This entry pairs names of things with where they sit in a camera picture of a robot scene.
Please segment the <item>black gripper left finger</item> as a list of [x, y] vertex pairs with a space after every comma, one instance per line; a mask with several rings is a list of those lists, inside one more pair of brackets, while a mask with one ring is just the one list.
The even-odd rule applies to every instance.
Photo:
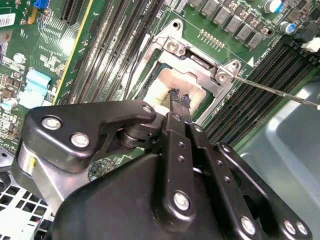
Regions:
[[154, 213], [164, 226], [196, 217], [188, 96], [169, 92], [170, 110], [142, 100], [41, 106], [25, 116], [13, 174], [56, 214], [73, 192], [139, 157], [161, 158]]

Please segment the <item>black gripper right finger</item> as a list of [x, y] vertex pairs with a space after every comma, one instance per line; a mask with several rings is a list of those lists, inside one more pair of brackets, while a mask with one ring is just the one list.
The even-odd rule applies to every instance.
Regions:
[[187, 136], [226, 240], [313, 239], [308, 225], [228, 144], [211, 145], [193, 122]]

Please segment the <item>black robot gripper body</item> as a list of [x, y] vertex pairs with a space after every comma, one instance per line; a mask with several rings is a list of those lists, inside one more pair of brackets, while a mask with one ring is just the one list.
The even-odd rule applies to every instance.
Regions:
[[51, 240], [237, 240], [216, 214], [202, 174], [194, 182], [195, 219], [184, 231], [169, 231], [154, 213], [161, 158], [138, 157], [74, 191], [59, 207]]

